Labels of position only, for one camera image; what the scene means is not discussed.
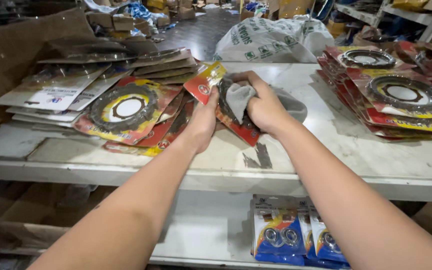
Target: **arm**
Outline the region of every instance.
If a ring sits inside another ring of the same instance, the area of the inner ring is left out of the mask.
[[[183,133],[81,219],[28,270],[144,269],[174,195],[213,134],[218,91],[198,104]]]
[[[432,236],[373,190],[283,108],[253,71],[248,114],[281,142],[319,214],[353,269],[432,269]]]

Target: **rag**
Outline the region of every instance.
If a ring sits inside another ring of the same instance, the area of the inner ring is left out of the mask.
[[[225,75],[223,80],[231,80],[232,75]],[[300,123],[303,123],[308,115],[308,109],[303,102],[295,99],[288,92],[281,88],[270,86],[278,97],[286,111]],[[249,100],[256,96],[256,90],[252,86],[241,86],[238,83],[232,83],[226,93],[226,102],[236,117],[239,124],[243,123],[244,110],[248,106]]]

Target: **hand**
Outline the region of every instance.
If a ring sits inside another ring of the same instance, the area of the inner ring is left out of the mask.
[[[284,128],[296,121],[285,110],[278,97],[273,93],[268,83],[263,81],[254,71],[237,73],[234,82],[249,81],[256,90],[258,97],[249,100],[247,111],[249,118],[262,131],[277,138]]]
[[[202,153],[208,148],[215,131],[218,98],[218,88],[213,86],[208,103],[203,105],[199,102],[196,105],[188,126],[181,134],[187,139],[186,144],[194,148],[197,154]]]

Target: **forearm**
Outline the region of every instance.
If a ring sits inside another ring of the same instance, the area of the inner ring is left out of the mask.
[[[293,121],[279,132],[278,139],[354,269],[432,268],[432,236],[373,190],[302,124]]]
[[[184,133],[48,249],[30,270],[144,269],[194,147]]]

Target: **shiny floor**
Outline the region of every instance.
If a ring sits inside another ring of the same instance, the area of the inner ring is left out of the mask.
[[[196,59],[213,60],[218,41],[240,21],[239,15],[232,15],[227,10],[206,9],[206,14],[197,16],[196,19],[178,20],[174,28],[155,35],[165,39],[156,43],[156,47],[159,50],[168,50],[185,46]]]

